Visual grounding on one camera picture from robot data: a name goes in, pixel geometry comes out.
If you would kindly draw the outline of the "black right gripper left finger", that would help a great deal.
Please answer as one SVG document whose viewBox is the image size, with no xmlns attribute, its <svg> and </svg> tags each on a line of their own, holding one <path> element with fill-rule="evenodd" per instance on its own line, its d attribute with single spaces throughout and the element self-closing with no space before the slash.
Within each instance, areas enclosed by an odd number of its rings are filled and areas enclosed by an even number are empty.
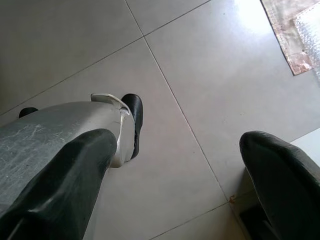
<svg viewBox="0 0 320 240">
<path fill-rule="evenodd" d="M 81 240 L 117 149 L 107 129 L 68 142 L 0 218 L 2 240 Z"/>
</svg>

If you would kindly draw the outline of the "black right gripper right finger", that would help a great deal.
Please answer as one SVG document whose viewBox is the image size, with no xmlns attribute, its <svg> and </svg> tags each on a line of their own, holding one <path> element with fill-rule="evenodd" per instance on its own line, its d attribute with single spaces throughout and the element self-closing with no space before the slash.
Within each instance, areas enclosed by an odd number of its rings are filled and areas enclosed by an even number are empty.
<svg viewBox="0 0 320 240">
<path fill-rule="evenodd" d="M 239 140 L 259 202 L 281 240 L 320 238 L 320 168 L 299 147 L 263 131 Z"/>
</svg>

